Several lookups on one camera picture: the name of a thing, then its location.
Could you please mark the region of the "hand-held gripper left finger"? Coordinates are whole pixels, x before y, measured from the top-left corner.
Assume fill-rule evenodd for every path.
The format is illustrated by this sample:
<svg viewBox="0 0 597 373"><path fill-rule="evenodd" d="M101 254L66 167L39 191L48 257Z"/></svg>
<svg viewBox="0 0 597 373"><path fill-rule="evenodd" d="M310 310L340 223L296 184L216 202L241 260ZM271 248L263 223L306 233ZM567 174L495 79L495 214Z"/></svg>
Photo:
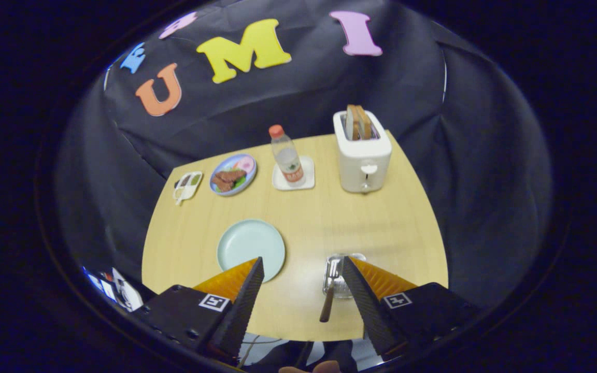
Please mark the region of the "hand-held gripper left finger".
<svg viewBox="0 0 597 373"><path fill-rule="evenodd" d="M254 257L190 288L172 285L133 317L168 343L223 363L235 363L265 276Z"/></svg>

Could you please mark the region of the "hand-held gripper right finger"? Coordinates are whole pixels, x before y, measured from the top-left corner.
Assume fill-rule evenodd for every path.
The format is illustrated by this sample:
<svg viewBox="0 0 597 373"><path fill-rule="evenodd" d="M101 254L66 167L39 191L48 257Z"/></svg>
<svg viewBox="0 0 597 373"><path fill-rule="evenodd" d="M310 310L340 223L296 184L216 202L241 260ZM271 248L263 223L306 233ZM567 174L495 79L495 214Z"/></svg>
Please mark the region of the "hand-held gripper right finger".
<svg viewBox="0 0 597 373"><path fill-rule="evenodd" d="M415 285L352 256L343 258L342 276L382 358L423 356L480 312L439 283Z"/></svg>

